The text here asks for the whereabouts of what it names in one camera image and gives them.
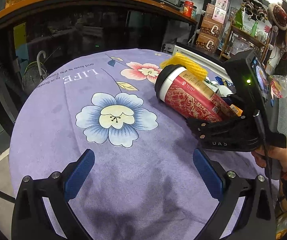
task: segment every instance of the yellow sponge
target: yellow sponge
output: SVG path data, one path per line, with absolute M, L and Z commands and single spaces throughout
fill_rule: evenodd
M 201 67 L 198 63 L 194 62 L 190 58 L 184 56 L 183 54 L 177 52 L 170 59 L 165 60 L 160 64 L 160 68 L 164 68 L 168 65 L 183 65 L 188 71 L 194 74 L 200 80 L 204 80 L 208 72 Z

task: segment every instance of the blue flower print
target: blue flower print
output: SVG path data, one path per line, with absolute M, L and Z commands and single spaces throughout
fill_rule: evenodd
M 158 127 L 157 116 L 141 108 L 143 100 L 136 95 L 95 93 L 93 106 L 85 106 L 76 115 L 76 125 L 85 129 L 88 142 L 104 143 L 108 138 L 114 146 L 129 148 L 138 139 L 137 131 Z

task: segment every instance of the blue snack package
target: blue snack package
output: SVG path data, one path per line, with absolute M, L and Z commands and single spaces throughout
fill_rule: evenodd
M 216 77 L 216 81 L 219 83 L 219 85 L 224 85 L 226 87 L 235 87 L 233 83 L 218 76 Z

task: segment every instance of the black cup lid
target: black cup lid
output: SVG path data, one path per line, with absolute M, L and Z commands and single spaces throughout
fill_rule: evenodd
M 156 92 L 156 96 L 158 99 L 160 99 L 160 89 L 163 83 L 169 77 L 169 75 L 179 67 L 185 68 L 185 66 L 180 65 L 180 64 L 168 65 L 168 66 L 165 66 L 164 69 L 159 73 L 157 80 L 156 80 L 156 84 L 155 84 L 155 92 Z

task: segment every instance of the yellow flower center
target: yellow flower center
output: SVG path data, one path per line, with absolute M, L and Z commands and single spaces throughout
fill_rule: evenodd
M 154 70 L 153 68 L 141 68 L 141 69 L 138 69 L 138 71 L 140 71 L 145 76 L 149 75 L 152 77 L 156 77 L 159 75 L 158 71 Z
M 100 112 L 99 124 L 103 128 L 121 129 L 124 123 L 134 124 L 134 111 L 126 106 L 113 105 L 103 108 Z

